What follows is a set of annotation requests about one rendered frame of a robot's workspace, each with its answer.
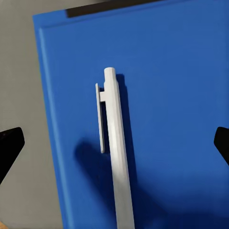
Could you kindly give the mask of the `swivel chair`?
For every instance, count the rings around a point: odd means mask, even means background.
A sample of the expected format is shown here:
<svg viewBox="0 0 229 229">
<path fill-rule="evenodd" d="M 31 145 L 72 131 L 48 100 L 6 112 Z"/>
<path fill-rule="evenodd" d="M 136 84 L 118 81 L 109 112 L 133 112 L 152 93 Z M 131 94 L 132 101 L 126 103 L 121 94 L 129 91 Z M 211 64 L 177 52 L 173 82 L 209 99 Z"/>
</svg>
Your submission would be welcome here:
<svg viewBox="0 0 229 229">
<path fill-rule="evenodd" d="M 25 145 L 0 184 L 9 229 L 63 229 L 33 15 L 112 0 L 0 0 L 0 132 Z"/>
</svg>

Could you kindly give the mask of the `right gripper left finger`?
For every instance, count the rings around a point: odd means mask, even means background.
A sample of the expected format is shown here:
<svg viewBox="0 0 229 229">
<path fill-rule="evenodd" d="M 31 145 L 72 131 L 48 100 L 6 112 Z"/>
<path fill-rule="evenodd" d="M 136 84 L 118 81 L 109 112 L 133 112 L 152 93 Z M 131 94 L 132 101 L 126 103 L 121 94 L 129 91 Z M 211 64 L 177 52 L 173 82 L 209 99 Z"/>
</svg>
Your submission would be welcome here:
<svg viewBox="0 0 229 229">
<path fill-rule="evenodd" d="M 0 184 L 25 145 L 21 127 L 0 132 Z"/>
</svg>

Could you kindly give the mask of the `folder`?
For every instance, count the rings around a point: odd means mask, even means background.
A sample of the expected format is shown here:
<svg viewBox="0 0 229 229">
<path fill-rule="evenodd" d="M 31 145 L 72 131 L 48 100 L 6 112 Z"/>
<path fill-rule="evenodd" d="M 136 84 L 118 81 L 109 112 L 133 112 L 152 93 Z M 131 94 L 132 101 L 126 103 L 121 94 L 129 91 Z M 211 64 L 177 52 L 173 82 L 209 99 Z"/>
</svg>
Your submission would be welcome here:
<svg viewBox="0 0 229 229">
<path fill-rule="evenodd" d="M 229 0 L 112 0 L 33 15 L 63 229 L 117 229 L 115 68 L 135 229 L 229 229 Z"/>
</svg>

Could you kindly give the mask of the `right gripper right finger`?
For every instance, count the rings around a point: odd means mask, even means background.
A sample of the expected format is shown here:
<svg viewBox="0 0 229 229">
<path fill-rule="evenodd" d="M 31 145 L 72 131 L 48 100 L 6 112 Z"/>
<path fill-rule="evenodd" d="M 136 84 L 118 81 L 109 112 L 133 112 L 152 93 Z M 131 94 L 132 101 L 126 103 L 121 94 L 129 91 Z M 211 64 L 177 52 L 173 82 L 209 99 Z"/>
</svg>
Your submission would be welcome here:
<svg viewBox="0 0 229 229">
<path fill-rule="evenodd" d="M 224 127 L 218 127 L 215 138 L 214 145 L 218 151 L 222 154 L 224 159 L 229 165 L 229 129 Z"/>
</svg>

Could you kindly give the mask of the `pen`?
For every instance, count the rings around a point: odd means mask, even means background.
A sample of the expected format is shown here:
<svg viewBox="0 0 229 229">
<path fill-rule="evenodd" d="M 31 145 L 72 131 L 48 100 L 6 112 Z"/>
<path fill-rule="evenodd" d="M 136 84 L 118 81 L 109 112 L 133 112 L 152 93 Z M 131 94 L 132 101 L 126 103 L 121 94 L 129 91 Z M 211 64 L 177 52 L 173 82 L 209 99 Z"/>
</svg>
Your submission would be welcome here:
<svg viewBox="0 0 229 229">
<path fill-rule="evenodd" d="M 115 68 L 104 69 L 104 92 L 95 84 L 101 153 L 105 151 L 101 103 L 106 104 L 117 229 L 135 229 L 119 85 Z"/>
</svg>

